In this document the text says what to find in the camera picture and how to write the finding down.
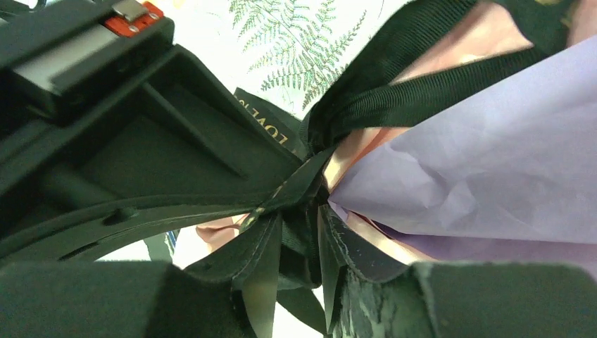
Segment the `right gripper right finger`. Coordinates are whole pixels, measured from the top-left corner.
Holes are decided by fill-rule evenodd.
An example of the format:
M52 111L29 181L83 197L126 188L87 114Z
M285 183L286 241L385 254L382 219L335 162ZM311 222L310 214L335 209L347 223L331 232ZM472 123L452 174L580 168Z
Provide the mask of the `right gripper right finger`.
M595 337L596 282L568 265L404 265L318 211L333 337Z

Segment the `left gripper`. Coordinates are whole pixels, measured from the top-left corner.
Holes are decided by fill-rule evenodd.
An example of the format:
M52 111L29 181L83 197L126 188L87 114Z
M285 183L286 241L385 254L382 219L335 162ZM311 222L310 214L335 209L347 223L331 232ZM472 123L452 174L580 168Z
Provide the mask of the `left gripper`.
M149 1L1 2L2 233L120 200L253 205L300 166L174 31Z

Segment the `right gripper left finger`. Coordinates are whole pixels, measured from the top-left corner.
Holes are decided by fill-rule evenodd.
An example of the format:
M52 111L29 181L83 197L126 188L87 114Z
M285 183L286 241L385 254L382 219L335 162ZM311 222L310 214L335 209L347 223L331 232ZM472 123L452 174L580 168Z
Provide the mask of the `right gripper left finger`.
M2 337L270 337L281 220L204 259L33 261L1 270Z

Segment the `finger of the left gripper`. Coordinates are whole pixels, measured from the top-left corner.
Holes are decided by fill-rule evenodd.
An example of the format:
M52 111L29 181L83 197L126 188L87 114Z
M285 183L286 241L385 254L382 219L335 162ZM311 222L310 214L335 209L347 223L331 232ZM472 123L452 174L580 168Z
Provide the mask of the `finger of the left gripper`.
M72 211L1 240L1 264L93 261L132 242L179 227L247 213L248 197L158 195L121 199Z

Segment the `floral table cloth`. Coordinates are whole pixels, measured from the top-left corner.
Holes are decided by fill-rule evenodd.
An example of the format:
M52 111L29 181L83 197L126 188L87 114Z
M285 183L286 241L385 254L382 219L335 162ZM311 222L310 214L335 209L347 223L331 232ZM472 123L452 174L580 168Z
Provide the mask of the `floral table cloth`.
M174 1L166 10L175 41L199 51L189 33L203 18L202 37L230 52L237 66L214 56L222 77L276 141L302 153L298 122L400 7L402 1Z

